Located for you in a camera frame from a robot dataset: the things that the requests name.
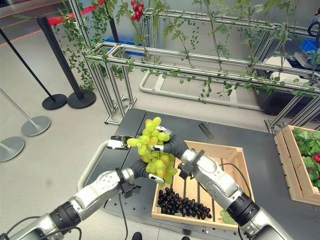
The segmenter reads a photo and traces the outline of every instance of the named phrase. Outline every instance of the red rope barrier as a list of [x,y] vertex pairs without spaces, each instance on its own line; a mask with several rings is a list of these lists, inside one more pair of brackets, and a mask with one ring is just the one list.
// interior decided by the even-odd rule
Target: red rope barrier
[[[105,3],[105,0],[100,0],[98,2],[98,4],[94,4],[91,6],[86,6],[83,11],[81,11],[82,15],[85,15],[93,10],[95,10],[99,5],[102,5]],[[62,24],[63,22],[66,22],[70,19],[75,18],[75,15],[72,13],[69,14],[69,17],[66,17],[67,15],[63,15],[63,16],[55,16],[55,17],[50,17],[48,18],[49,24],[52,25],[58,25],[58,24]]]

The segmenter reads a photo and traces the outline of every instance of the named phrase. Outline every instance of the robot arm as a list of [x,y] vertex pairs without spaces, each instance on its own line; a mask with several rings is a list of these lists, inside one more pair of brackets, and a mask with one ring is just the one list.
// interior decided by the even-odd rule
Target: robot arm
[[93,183],[78,191],[51,213],[44,214],[11,236],[10,240],[39,240],[59,230],[62,231],[47,237],[47,239],[62,240],[72,227],[95,213],[108,199],[120,192],[126,192],[128,190],[126,186],[128,185],[134,188],[132,183],[136,178],[150,178],[156,182],[163,183],[163,179],[157,176],[150,176],[145,171],[145,168],[146,164],[139,160],[131,167],[122,170],[116,168],[113,171],[103,172]]
[[216,161],[205,156],[203,150],[196,152],[188,149],[186,143],[172,133],[170,142],[164,144],[163,151],[174,154],[182,161],[179,176],[186,179],[192,174],[212,199],[226,209],[249,239],[293,240],[267,211],[242,191]]

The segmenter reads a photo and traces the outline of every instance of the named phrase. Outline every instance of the grape bunch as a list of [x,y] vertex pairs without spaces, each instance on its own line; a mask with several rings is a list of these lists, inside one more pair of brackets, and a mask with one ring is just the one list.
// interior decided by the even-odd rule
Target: grape bunch
[[173,168],[175,156],[172,154],[153,151],[153,146],[163,145],[164,142],[170,140],[170,136],[165,132],[160,132],[156,129],[161,123],[160,117],[155,117],[153,120],[145,120],[145,128],[142,131],[142,136],[139,138],[129,138],[126,144],[130,147],[137,147],[137,152],[141,156],[141,160],[147,163],[145,171],[147,173],[156,174],[159,178],[164,179],[164,183],[172,184],[172,176],[178,170]]
[[144,3],[140,0],[131,0],[131,5],[134,13],[131,15],[132,21],[140,21],[141,16],[144,14]]
[[198,217],[199,219],[211,219],[211,209],[204,206],[202,203],[196,202],[196,200],[185,197],[179,197],[179,193],[175,193],[172,188],[165,188],[165,193],[160,190],[157,201],[158,207],[161,208],[162,214],[175,215],[177,213]]

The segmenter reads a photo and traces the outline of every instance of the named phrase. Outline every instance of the shoe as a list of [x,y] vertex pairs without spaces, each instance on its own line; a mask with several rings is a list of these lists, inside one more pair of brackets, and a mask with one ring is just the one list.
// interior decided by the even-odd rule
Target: shoe
[[141,232],[135,232],[132,236],[132,240],[142,240],[142,234]]

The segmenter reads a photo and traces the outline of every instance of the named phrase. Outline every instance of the crate slat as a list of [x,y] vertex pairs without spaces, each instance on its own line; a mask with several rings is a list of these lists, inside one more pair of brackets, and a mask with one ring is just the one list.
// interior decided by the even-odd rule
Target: crate slat
[[[205,155],[214,159],[218,164],[223,163],[233,163],[237,166],[242,174],[244,175],[249,188],[252,192],[251,183],[249,179],[249,174],[246,166],[245,157],[243,154],[243,150],[240,147],[232,147],[232,146],[224,146],[224,145],[215,145],[215,144],[208,144],[208,143],[201,143],[201,142],[192,142],[192,141],[185,141],[189,148],[195,149],[197,152],[200,150],[205,151]],[[176,159],[175,167],[177,168],[181,161]],[[243,189],[245,193],[249,195],[249,191],[245,185],[244,180],[242,179],[241,175],[232,165],[224,165],[224,171],[231,175],[236,183]],[[196,179],[187,178],[186,182],[179,177],[177,173],[173,176],[172,188],[173,191],[179,193],[181,197],[183,197],[183,193],[185,192],[185,197],[188,197],[190,200],[195,199],[196,202],[202,203],[204,206],[211,209],[210,214],[212,218],[205,218],[205,220],[198,219],[197,217],[192,216],[185,216],[182,217],[180,215],[168,215],[162,214],[160,207],[157,207],[158,195],[159,190],[162,189],[164,191],[165,187],[159,187],[157,185],[153,200],[153,208],[152,208],[152,217],[155,219],[165,220],[165,221],[173,221],[177,223],[183,224],[190,224],[195,226],[203,226],[209,228],[218,228],[223,230],[230,230],[230,231],[237,231],[238,225],[235,224],[226,224],[222,221],[220,216],[220,211],[222,207],[218,205],[217,202],[213,201],[210,195],[203,190]]]
[[[294,129],[294,126],[287,125],[274,137],[290,197],[294,201],[320,206],[319,190],[312,185],[309,178],[292,132]],[[307,128],[302,128],[302,130],[309,133],[315,131]]]

